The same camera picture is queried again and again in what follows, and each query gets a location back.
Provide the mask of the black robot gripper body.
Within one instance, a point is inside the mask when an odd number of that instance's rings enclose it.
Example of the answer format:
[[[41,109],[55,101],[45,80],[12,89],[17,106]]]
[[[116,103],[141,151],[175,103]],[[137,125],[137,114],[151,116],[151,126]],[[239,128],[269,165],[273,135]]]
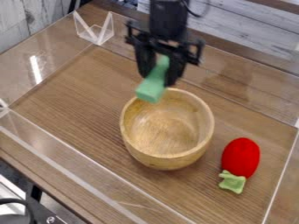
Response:
[[[149,0],[148,21],[125,22],[125,42],[133,49],[139,44],[151,46],[155,56],[160,53],[169,58],[179,53],[187,63],[197,65],[205,43],[189,36],[187,20],[188,15],[201,18],[204,14],[191,10],[189,0]]]

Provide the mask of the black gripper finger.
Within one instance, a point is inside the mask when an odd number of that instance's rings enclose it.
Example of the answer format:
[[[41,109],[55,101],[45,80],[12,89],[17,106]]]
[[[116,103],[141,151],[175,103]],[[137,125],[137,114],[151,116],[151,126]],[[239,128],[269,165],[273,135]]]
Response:
[[[165,72],[164,85],[167,87],[172,86],[179,78],[183,77],[183,71],[185,68],[187,60],[184,56],[175,53],[169,57],[169,67]]]
[[[135,58],[137,71],[143,78],[147,77],[155,67],[156,56],[151,46],[139,44],[135,46]]]

